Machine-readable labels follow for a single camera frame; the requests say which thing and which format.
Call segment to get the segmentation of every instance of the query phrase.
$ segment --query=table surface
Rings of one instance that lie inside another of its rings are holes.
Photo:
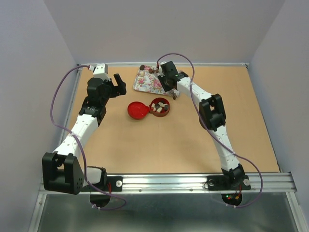
[[[191,76],[190,67],[180,69]],[[165,117],[148,114],[142,120],[134,120],[128,116],[127,106],[131,102],[149,105],[154,98],[162,96],[135,91],[137,71],[138,67],[109,67],[110,77],[119,73],[126,82],[127,94],[107,103],[104,120],[85,146],[87,165],[104,167],[110,174],[220,173],[213,140],[200,126],[192,101],[185,94],[175,101],[165,96],[170,102],[170,112]],[[83,69],[70,128],[76,121],[86,96],[87,81],[92,76],[89,70]],[[253,161],[262,172],[278,172],[247,69],[197,66],[195,83],[207,92],[222,96],[227,134],[236,153]],[[246,172],[256,172],[248,162],[240,162]]]

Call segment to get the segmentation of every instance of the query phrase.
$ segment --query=gray wall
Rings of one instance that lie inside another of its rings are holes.
[[[248,62],[284,0],[44,0],[79,63]]]
[[[251,80],[279,165],[309,222],[309,1],[287,0],[257,49]]]
[[[28,231],[41,160],[60,136],[49,119],[53,92],[74,62],[42,0],[0,3],[0,230]],[[73,77],[57,99],[64,122]]]

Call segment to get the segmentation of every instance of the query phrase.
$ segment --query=bolt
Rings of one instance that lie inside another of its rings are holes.
[[[117,180],[116,181],[116,186],[117,187],[121,187],[122,186],[122,181],[121,180]]]
[[[208,185],[209,185],[210,187],[213,187],[213,186],[214,186],[214,181],[213,181],[213,180],[209,180],[207,183],[208,183]]]
[[[249,186],[250,185],[250,180],[249,179],[244,179],[243,183],[245,186]]]

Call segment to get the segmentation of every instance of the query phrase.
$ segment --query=floral cloth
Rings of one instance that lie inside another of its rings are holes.
[[[169,92],[166,92],[166,93],[164,92],[164,89],[162,88],[160,81],[155,77],[155,75],[148,72],[150,68],[153,68],[153,67],[145,65],[145,70],[140,70],[140,69],[138,70],[134,84],[133,84],[133,89],[135,89],[136,91],[171,96]],[[179,91],[175,89],[173,89],[172,91],[174,91],[177,97],[179,96],[180,94]]]

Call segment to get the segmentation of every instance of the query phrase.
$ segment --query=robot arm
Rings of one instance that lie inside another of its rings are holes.
[[[178,72],[172,61],[160,63],[157,78],[166,92],[175,88],[191,98],[190,78],[186,73]],[[212,95],[195,83],[192,83],[192,92],[194,103],[199,107],[199,112],[209,132],[232,150],[226,133],[226,115],[221,96],[219,94]],[[251,189],[250,186],[243,184],[243,180],[248,179],[248,176],[245,175],[242,165],[234,154],[227,151],[216,140],[214,140],[214,143],[220,157],[221,169],[224,175],[211,176],[211,181],[208,181],[208,189],[228,190],[235,189],[239,185],[242,185],[243,190]]]
[[[96,66],[93,78],[88,81],[87,97],[77,116],[72,133],[76,135],[84,147],[92,133],[100,126],[105,114],[109,98],[126,94],[126,84],[120,75],[115,74],[118,86],[114,86],[107,75],[105,64]],[[53,153],[45,153],[42,158],[44,188],[50,191],[78,194],[87,185],[83,169],[78,159],[80,150],[71,134]],[[87,178],[92,184],[106,184],[106,170],[98,167],[87,167]]]

